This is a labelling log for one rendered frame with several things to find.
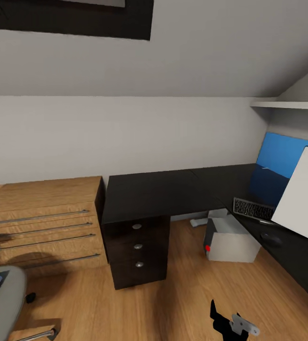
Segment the monitor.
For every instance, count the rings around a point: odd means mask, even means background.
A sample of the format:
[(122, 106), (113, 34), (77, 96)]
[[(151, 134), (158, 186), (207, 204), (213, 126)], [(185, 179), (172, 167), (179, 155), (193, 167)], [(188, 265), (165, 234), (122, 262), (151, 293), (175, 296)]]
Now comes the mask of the monitor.
[(308, 146), (304, 147), (271, 220), (308, 238)]

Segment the mouse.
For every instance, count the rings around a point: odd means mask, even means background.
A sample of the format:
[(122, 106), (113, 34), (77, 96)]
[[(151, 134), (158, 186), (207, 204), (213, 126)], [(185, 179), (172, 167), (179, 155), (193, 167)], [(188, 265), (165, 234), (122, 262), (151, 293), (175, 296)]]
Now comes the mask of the mouse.
[(282, 240), (279, 237), (277, 237), (276, 235), (273, 235), (271, 233), (262, 232), (261, 236), (262, 236), (263, 240), (271, 243), (272, 245), (276, 245), (276, 246), (282, 245)]

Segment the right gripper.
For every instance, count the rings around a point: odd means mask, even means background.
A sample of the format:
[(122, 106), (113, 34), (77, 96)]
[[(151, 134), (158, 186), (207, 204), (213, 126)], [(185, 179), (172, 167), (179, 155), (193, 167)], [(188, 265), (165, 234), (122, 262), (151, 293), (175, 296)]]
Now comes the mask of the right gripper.
[(211, 318), (215, 320), (213, 322), (214, 329), (223, 334), (223, 341), (246, 341), (249, 337), (246, 330), (242, 330), (241, 335), (232, 331), (230, 320), (217, 313), (214, 300), (211, 302)]

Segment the swivel chair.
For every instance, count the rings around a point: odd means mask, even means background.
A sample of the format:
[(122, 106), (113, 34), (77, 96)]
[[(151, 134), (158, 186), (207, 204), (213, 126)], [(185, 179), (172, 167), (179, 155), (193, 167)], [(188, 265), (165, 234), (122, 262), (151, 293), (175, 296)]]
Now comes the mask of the swivel chair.
[[(27, 276), (25, 271), (18, 266), (0, 267), (0, 341), (7, 341), (20, 315), (24, 299), (29, 304), (35, 300), (36, 292), (27, 294)], [(18, 341), (35, 341), (47, 337), (53, 341), (59, 332), (52, 328)]]

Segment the keyboard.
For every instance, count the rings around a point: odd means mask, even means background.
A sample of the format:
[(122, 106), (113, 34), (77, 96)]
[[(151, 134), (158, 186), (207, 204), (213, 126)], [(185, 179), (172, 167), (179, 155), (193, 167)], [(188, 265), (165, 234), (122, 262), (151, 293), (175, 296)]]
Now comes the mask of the keyboard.
[(275, 207), (261, 205), (236, 197), (234, 197), (233, 200), (234, 213), (259, 220), (260, 222), (263, 222), (265, 224), (273, 224), (283, 227), (282, 225), (271, 220), (276, 209)]

